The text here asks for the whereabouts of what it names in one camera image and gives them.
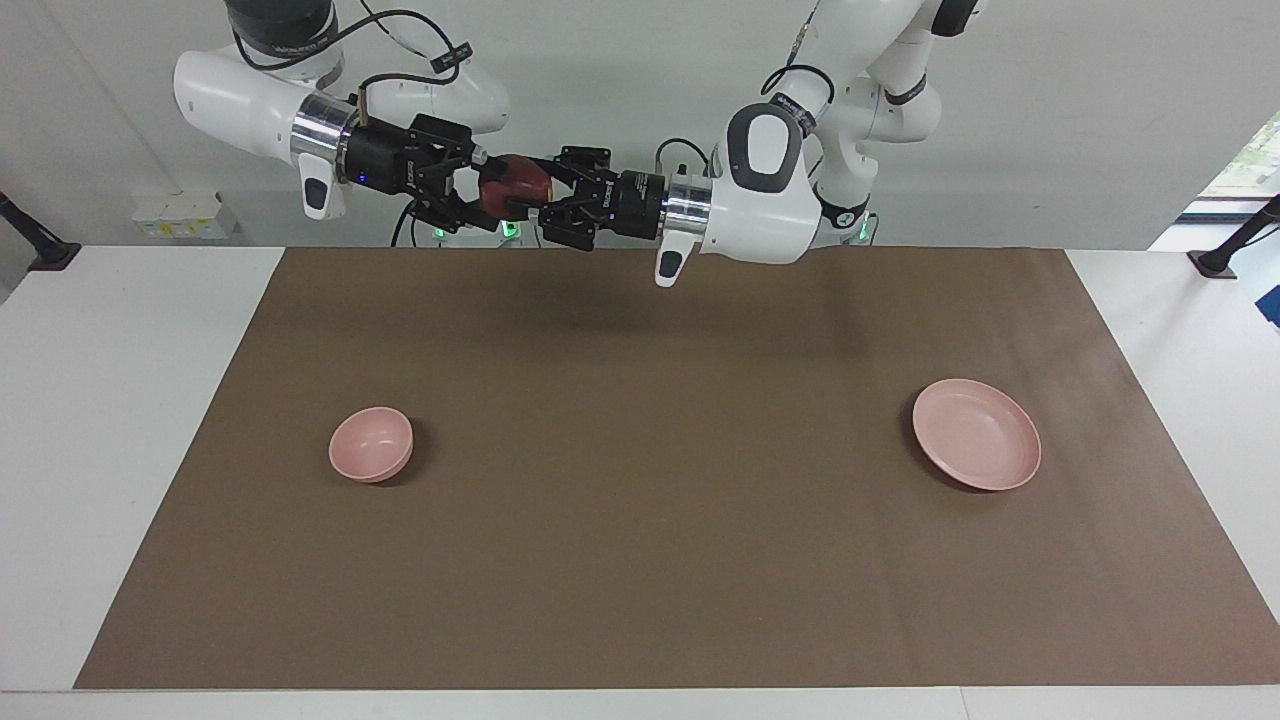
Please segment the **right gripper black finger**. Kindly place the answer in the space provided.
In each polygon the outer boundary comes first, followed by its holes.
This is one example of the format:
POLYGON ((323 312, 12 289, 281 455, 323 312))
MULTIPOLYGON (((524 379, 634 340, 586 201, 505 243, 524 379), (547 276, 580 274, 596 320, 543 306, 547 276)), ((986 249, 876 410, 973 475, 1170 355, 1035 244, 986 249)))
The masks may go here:
POLYGON ((433 228, 454 234, 465 227, 497 232, 500 220, 484 211, 479 201, 465 201, 452 179, 426 183, 412 190, 410 215, 433 228))
POLYGON ((419 114, 406 129, 407 181, 448 181, 462 169, 484 174, 492 172, 492 160, 467 126, 419 114))

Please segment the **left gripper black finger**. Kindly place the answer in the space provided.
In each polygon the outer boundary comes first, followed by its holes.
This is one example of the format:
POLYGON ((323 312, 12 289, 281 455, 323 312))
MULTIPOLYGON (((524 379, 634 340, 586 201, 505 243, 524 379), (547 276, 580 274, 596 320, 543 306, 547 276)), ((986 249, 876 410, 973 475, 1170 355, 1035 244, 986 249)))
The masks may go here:
POLYGON ((607 224, 607 201, 602 196, 559 200, 508 199, 511 220, 535 219, 541 237, 567 249, 593 251, 596 232, 607 224))
POLYGON ((566 145, 545 160, 545 173, 571 193, 603 193, 616 182, 611 169, 611 150, 566 145))

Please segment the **dark red apple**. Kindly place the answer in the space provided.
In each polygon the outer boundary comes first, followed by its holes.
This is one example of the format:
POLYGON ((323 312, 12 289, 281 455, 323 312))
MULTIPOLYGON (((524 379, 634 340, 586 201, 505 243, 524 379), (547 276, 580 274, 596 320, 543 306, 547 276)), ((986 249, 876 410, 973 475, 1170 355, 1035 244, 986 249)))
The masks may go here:
POLYGON ((532 159, 515 154, 490 158, 477 188, 480 208, 498 220, 525 222, 531 210, 553 201, 549 174, 532 159))

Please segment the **pink bowl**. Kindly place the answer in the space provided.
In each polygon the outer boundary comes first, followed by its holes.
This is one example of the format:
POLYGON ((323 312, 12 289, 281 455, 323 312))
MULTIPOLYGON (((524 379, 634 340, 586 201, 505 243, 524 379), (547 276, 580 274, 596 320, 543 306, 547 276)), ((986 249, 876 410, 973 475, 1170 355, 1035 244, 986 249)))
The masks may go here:
POLYGON ((378 484, 404 469, 413 447, 415 433, 408 416, 393 407, 367 407, 335 428, 326 456, 340 477, 378 484))

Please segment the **pink plate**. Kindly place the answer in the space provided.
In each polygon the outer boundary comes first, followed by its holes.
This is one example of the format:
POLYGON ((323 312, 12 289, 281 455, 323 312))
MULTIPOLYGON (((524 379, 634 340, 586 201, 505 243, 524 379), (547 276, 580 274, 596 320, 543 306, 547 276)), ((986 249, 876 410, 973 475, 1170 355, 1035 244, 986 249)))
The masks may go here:
POLYGON ((924 455, 950 479, 983 492, 1028 484, 1043 457, 1030 414, 979 380, 931 383, 911 406, 911 429, 924 455))

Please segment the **white power strip box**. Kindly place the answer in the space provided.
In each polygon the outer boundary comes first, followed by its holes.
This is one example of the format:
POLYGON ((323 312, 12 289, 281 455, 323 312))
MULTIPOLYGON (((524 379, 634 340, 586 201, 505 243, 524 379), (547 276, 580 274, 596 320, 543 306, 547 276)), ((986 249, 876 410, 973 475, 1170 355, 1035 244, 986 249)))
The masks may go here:
POLYGON ((219 192, 137 197, 131 222, 148 240, 221 242, 241 229, 219 192))

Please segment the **brown table mat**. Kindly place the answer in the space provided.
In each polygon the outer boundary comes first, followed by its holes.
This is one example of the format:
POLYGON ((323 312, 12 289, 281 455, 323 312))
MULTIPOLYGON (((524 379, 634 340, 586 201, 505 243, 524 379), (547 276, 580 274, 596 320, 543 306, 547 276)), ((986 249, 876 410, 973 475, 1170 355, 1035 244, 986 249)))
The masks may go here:
POLYGON ((291 249, 79 689, 1280 684, 1280 625, 1066 255, 291 249), (950 479, 916 395, 1033 419, 950 479), (410 418, 378 484, 335 428, 410 418))

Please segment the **bright window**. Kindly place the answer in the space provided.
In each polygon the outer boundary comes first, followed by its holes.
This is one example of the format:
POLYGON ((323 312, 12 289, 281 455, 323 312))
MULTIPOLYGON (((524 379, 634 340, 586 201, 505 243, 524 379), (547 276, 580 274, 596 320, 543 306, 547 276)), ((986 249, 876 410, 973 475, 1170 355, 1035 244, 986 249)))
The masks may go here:
POLYGON ((1224 224, 1248 218, 1280 193, 1280 111, 1199 192, 1178 223, 1224 224))

